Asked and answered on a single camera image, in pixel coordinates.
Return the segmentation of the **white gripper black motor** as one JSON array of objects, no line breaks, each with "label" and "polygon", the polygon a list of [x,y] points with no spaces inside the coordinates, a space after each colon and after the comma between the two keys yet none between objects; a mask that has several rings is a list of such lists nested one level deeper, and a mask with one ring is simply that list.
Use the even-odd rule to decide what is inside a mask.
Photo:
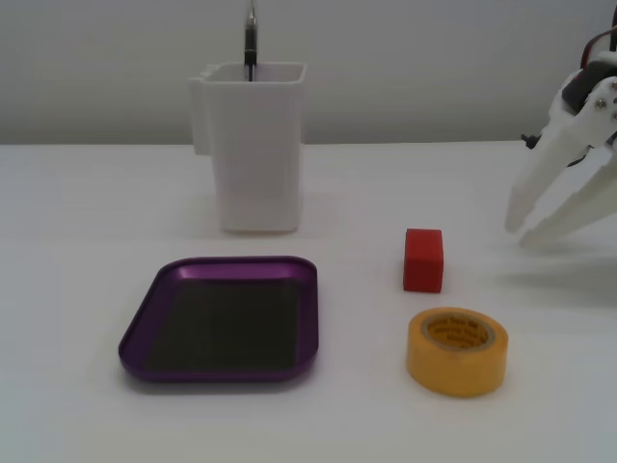
[{"label": "white gripper black motor", "polygon": [[[523,226],[537,201],[571,163],[592,149],[607,147],[616,133],[616,56],[600,55],[571,74],[554,97],[549,116],[560,118],[550,118],[512,186],[505,216],[508,232]],[[607,163],[550,216],[526,231],[522,246],[548,244],[616,212],[616,149],[608,151]]]}]

